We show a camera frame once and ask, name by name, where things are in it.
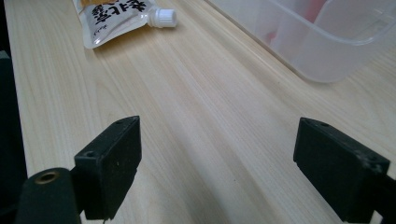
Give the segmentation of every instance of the light wood grain surface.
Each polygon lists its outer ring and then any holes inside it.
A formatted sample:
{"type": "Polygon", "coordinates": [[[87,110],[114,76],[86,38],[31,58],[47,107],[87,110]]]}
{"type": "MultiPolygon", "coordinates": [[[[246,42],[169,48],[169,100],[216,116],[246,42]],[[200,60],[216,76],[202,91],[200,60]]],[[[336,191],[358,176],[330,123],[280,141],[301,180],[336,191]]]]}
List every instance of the light wood grain surface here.
{"type": "Polygon", "coordinates": [[[157,2],[177,10],[176,29],[91,50],[71,0],[6,0],[29,175],[72,168],[110,123],[139,115],[143,160],[111,223],[340,223],[292,160],[299,118],[396,162],[396,48],[317,84],[206,2],[157,2]]]}

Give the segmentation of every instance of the plastic pouch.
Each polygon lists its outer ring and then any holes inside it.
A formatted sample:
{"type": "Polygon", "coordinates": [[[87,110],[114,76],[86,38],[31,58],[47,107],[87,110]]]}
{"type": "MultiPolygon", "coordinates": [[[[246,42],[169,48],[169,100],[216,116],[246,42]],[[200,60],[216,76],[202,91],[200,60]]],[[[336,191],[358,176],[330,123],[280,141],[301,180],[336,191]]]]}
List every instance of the plastic pouch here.
{"type": "Polygon", "coordinates": [[[155,0],[117,0],[114,3],[82,7],[73,0],[83,29],[84,46],[93,49],[145,24],[175,27],[176,12],[159,8],[155,0]]]}

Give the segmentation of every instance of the clear plastic box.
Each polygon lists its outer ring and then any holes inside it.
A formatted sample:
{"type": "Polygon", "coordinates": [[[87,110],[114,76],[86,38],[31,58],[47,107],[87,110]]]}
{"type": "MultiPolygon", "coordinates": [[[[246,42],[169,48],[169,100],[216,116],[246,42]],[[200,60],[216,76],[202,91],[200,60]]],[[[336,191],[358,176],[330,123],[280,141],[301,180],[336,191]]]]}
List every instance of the clear plastic box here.
{"type": "Polygon", "coordinates": [[[206,0],[297,73],[345,78],[396,46],[396,0],[206,0]]]}

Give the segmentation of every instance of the screw hole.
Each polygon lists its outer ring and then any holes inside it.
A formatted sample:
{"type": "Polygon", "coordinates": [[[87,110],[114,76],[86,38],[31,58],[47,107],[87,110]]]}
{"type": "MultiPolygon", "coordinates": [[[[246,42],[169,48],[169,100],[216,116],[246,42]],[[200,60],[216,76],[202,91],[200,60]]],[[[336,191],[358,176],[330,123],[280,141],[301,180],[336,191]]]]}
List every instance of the screw hole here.
{"type": "Polygon", "coordinates": [[[39,176],[35,182],[39,185],[48,184],[59,177],[59,173],[55,171],[47,172],[41,176],[39,176]]]}
{"type": "Polygon", "coordinates": [[[93,151],[88,151],[88,152],[85,153],[85,156],[86,157],[94,157],[95,153],[93,151]]]}

